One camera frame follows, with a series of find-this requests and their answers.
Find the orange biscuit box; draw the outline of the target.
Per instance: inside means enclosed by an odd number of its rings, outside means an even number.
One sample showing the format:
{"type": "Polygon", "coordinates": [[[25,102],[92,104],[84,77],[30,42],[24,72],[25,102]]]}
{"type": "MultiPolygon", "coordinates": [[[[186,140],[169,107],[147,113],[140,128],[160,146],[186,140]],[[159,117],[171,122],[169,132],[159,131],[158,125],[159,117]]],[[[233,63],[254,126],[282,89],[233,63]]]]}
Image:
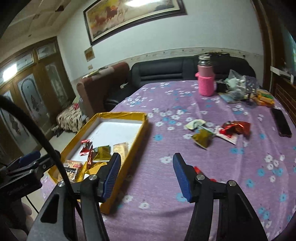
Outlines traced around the orange biscuit box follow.
{"type": "Polygon", "coordinates": [[[258,106],[273,108],[275,105],[274,97],[271,95],[271,93],[264,89],[257,89],[252,99],[258,106]]]}

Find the striped cracker packet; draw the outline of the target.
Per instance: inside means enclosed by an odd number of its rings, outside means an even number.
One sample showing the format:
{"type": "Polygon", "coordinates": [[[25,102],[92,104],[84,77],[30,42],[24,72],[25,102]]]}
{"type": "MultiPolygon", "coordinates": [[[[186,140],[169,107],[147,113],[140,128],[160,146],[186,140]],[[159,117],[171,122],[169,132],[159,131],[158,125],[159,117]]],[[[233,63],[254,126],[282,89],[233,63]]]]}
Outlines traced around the striped cracker packet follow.
{"type": "Polygon", "coordinates": [[[82,163],[79,161],[65,160],[63,167],[71,183],[76,183],[82,170],[82,163]]]}

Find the patterned blanket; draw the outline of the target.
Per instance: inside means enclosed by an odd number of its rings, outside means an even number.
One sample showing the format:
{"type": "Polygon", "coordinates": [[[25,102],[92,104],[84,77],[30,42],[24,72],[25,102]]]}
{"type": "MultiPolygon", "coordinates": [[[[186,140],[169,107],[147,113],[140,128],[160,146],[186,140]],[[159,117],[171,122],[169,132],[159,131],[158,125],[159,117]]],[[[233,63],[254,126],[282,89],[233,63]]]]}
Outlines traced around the patterned blanket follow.
{"type": "Polygon", "coordinates": [[[87,120],[88,116],[82,113],[77,103],[70,105],[56,117],[57,124],[60,128],[73,133],[79,132],[87,120]]]}

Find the clear biscuit packet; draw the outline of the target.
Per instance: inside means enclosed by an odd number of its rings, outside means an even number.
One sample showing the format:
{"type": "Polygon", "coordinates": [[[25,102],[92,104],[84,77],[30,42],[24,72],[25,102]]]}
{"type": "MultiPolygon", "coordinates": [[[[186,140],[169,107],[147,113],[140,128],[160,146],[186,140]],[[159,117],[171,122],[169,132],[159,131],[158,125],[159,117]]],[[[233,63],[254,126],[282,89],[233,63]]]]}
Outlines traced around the clear biscuit packet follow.
{"type": "Polygon", "coordinates": [[[121,160],[124,161],[128,154],[128,142],[113,145],[113,152],[120,154],[121,160]]]}

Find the green-gold snack packet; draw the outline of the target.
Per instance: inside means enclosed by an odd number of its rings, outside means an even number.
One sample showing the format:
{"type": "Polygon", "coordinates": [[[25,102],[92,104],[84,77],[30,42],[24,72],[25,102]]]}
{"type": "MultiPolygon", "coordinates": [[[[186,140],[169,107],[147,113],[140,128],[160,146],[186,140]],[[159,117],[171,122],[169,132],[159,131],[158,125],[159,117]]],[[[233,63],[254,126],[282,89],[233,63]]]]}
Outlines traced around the green-gold snack packet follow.
{"type": "Polygon", "coordinates": [[[93,152],[93,161],[108,162],[111,159],[111,147],[109,145],[96,147],[93,149],[93,152]]]}

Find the black smartphone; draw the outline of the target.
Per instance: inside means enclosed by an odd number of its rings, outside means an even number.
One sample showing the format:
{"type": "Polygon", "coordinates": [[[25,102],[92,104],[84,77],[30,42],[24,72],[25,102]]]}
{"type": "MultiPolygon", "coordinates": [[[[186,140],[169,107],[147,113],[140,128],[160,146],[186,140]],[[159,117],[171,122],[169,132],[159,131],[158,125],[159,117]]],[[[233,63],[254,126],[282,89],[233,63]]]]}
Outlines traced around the black smartphone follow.
{"type": "Polygon", "coordinates": [[[279,136],[291,138],[292,132],[283,112],[280,109],[276,108],[272,108],[270,111],[275,121],[279,136]]]}

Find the framed horse painting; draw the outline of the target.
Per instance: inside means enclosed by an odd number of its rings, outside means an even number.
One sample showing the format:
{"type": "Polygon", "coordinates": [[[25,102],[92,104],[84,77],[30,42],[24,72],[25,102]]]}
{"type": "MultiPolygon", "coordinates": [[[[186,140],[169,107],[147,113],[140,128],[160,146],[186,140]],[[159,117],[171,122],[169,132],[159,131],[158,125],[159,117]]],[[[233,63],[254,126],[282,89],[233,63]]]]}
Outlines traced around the framed horse painting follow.
{"type": "Polygon", "coordinates": [[[83,11],[90,44],[127,28],[165,18],[185,15],[183,1],[95,1],[83,11]]]}

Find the small red candy packet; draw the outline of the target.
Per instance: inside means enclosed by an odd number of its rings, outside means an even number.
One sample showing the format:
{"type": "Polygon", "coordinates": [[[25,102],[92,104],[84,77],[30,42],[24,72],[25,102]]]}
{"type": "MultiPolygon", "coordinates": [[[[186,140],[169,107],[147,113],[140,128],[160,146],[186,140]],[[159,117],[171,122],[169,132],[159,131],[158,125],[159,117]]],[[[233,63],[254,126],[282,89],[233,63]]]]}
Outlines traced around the small red candy packet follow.
{"type": "Polygon", "coordinates": [[[81,141],[82,150],[80,151],[80,156],[88,155],[91,147],[91,141],[89,139],[81,141]]]}

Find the clear plastic bag clutter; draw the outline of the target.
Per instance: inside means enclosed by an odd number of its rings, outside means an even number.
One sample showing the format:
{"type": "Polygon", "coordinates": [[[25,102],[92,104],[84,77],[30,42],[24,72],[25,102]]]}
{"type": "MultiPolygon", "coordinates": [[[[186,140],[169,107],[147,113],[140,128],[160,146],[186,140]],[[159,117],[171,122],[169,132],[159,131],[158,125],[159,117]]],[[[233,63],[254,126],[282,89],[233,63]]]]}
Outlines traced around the clear plastic bag clutter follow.
{"type": "Polygon", "coordinates": [[[228,104],[248,101],[257,89],[259,83],[255,77],[240,75],[232,69],[225,80],[216,80],[216,92],[228,104]]]}

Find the gold cardboard tray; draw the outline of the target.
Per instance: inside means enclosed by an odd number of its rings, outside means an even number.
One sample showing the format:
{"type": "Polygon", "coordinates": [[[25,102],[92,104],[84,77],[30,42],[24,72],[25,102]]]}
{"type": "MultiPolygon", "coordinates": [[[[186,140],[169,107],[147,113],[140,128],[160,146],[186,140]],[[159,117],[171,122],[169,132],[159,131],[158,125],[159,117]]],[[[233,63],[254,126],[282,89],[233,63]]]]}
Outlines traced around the gold cardboard tray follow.
{"type": "Polygon", "coordinates": [[[145,113],[97,113],[62,151],[61,161],[67,168],[70,163],[81,167],[78,174],[70,176],[70,180],[77,182],[101,170],[111,160],[112,154],[119,154],[121,165],[112,192],[106,202],[99,203],[102,213],[110,213],[147,127],[145,113]]]}

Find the orange-red snack packet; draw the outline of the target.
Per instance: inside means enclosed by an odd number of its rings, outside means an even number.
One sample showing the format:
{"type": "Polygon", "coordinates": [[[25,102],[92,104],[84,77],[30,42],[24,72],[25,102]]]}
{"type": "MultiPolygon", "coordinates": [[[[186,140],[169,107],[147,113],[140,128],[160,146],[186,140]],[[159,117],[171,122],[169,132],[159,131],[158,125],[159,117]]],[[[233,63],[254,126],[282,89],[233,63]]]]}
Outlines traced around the orange-red snack packet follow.
{"type": "Polygon", "coordinates": [[[250,126],[251,124],[245,121],[228,121],[222,125],[222,133],[229,137],[234,134],[249,137],[251,133],[250,126]]]}

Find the large yellow snack bag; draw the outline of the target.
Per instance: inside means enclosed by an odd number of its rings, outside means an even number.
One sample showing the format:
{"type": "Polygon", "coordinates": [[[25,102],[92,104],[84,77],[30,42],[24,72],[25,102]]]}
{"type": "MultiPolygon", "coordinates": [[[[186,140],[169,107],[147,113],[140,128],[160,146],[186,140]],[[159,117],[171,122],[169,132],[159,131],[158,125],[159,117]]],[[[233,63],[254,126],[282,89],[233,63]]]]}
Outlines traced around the large yellow snack bag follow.
{"type": "Polygon", "coordinates": [[[88,174],[88,175],[96,174],[99,171],[99,169],[105,165],[107,165],[107,162],[97,162],[97,163],[93,163],[92,166],[89,167],[87,162],[85,162],[77,177],[77,182],[83,181],[85,174],[88,174]]]}

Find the wooden glass door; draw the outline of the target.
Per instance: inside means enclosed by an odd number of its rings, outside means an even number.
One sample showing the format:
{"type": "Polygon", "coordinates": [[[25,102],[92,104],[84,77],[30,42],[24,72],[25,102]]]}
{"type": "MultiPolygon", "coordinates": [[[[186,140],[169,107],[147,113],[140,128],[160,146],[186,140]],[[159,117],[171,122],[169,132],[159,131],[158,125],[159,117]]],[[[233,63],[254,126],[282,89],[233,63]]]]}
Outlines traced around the wooden glass door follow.
{"type": "MultiPolygon", "coordinates": [[[[75,98],[57,38],[32,44],[1,62],[1,95],[20,107],[48,140],[53,137],[57,115],[75,98]]],[[[12,114],[1,109],[1,162],[41,148],[12,114]]]]}

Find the purple floral tablecloth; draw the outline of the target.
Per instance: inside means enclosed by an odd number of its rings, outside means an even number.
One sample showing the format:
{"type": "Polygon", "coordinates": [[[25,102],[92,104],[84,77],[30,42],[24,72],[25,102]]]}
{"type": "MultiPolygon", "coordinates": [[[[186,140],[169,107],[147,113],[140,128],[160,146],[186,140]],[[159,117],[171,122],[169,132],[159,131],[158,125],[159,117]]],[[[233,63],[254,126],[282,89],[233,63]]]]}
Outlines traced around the purple floral tablecloth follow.
{"type": "Polygon", "coordinates": [[[104,218],[111,240],[183,240],[194,206],[182,196],[172,158],[180,153],[219,182],[235,180],[269,240],[295,213],[295,137],[278,134],[269,108],[227,104],[218,95],[203,97],[196,81],[147,84],[114,111],[146,113],[149,129],[124,180],[114,214],[104,218]],[[186,123],[205,120],[209,129],[227,121],[251,124],[248,139],[233,145],[214,138],[208,149],[192,140],[186,123]]]}

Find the long red snack bar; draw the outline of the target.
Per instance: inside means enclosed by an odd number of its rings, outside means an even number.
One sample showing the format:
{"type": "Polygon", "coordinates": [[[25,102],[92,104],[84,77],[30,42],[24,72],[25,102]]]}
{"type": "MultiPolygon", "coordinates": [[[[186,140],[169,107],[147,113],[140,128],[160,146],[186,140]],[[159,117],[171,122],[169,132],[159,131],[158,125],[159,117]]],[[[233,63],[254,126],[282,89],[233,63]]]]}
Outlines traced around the long red snack bar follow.
{"type": "Polygon", "coordinates": [[[91,147],[89,149],[88,158],[87,158],[87,162],[86,162],[87,169],[89,169],[92,166],[92,163],[93,163],[93,145],[91,145],[91,147]]]}

